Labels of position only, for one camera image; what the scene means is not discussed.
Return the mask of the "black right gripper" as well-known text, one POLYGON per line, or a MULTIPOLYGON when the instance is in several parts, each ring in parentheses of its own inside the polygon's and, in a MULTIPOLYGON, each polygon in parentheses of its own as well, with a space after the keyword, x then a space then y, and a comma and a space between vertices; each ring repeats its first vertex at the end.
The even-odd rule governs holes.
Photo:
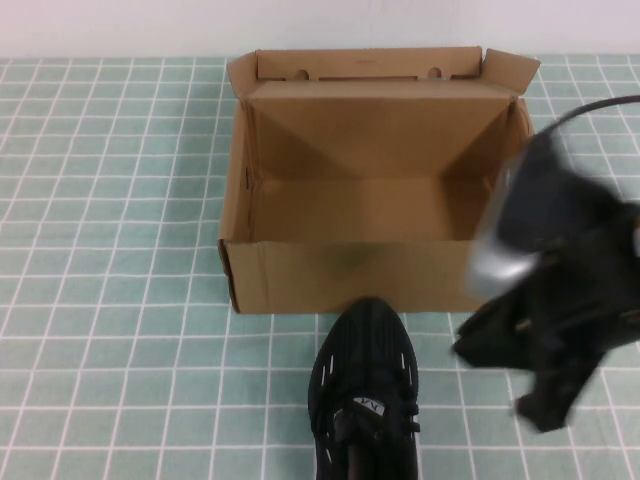
POLYGON ((515 411, 547 433, 566 427, 607 353, 639 338, 639 207, 564 172, 539 218, 551 238, 522 285, 521 318, 513 294, 491 300, 458 328, 452 352, 473 368, 531 372, 515 411))

